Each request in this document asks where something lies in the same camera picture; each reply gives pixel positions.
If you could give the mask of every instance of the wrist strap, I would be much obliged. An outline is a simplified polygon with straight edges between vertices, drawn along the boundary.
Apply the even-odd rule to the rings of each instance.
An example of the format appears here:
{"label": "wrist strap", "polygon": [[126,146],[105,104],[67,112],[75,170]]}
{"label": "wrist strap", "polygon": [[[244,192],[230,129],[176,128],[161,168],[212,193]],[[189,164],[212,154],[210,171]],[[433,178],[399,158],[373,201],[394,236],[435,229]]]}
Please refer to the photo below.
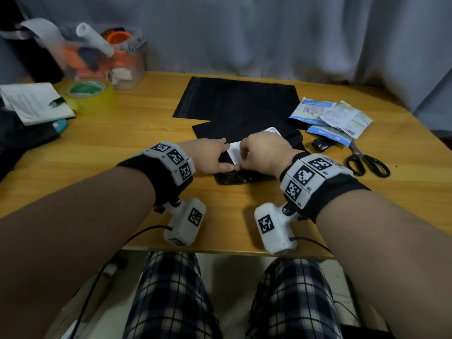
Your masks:
{"label": "wrist strap", "polygon": [[117,166],[137,169],[151,181],[155,206],[175,202],[193,181],[193,160],[176,144],[162,141]]}
{"label": "wrist strap", "polygon": [[313,222],[323,207],[339,195],[370,190],[353,177],[351,170],[318,153],[294,157],[294,163],[284,172],[280,176],[284,197]]}

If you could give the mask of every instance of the person's right hand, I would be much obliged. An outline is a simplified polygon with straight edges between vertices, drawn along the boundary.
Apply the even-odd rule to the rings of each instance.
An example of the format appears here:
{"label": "person's right hand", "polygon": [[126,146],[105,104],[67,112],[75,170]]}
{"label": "person's right hand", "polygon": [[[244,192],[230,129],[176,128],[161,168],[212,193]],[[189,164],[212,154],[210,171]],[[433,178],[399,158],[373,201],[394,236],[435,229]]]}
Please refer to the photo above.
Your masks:
{"label": "person's right hand", "polygon": [[300,152],[276,133],[254,133],[240,142],[242,160],[235,170],[257,170],[279,178],[284,169],[292,164],[293,156]]}

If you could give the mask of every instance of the scissors handle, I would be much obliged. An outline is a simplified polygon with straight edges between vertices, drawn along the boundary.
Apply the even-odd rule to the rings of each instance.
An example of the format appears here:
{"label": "scissors handle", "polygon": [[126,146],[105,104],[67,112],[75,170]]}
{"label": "scissors handle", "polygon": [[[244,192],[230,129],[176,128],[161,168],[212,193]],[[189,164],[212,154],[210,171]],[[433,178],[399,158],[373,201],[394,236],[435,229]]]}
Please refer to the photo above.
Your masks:
{"label": "scissors handle", "polygon": [[[352,168],[352,166],[350,165],[350,162],[353,162],[354,164],[356,164],[356,170]],[[348,157],[345,160],[345,165],[347,166],[347,168],[349,168],[350,170],[353,171],[353,175],[355,176],[364,176],[364,174],[366,173],[366,169],[364,167],[364,164],[362,163],[361,159],[359,159],[359,156],[357,154],[353,154],[350,157]]]}
{"label": "scissors handle", "polygon": [[380,160],[370,157],[367,154],[364,155],[363,160],[369,169],[378,177],[387,178],[391,175],[389,168]]}

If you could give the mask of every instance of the thigh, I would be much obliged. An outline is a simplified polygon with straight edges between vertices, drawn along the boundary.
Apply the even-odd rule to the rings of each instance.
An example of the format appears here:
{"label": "thigh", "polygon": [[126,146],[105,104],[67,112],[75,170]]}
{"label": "thigh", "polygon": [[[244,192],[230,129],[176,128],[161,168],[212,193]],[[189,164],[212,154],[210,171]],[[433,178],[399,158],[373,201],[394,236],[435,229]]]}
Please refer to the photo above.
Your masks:
{"label": "thigh", "polygon": [[318,262],[276,259],[254,297],[247,335],[252,338],[342,338],[333,296]]}
{"label": "thigh", "polygon": [[221,338],[195,254],[151,252],[123,338]]}

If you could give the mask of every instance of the scissors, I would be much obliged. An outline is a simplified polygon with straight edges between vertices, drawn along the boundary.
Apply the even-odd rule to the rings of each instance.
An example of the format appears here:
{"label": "scissors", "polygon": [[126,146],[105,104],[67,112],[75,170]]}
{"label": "scissors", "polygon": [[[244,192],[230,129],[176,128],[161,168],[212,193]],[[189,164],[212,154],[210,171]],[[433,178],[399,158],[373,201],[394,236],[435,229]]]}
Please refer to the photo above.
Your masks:
{"label": "scissors", "polygon": [[[376,174],[378,177],[386,178],[391,175],[391,171],[389,168],[384,165],[380,160],[370,157],[367,154],[362,153],[359,148],[356,146],[355,141],[350,143],[350,148],[353,151],[353,154],[345,160],[345,165],[347,168],[353,171],[353,175],[355,176],[364,176],[366,173],[366,168],[364,167],[361,159],[366,163],[369,169]],[[350,162],[354,162],[358,170],[353,169],[350,166]]]}

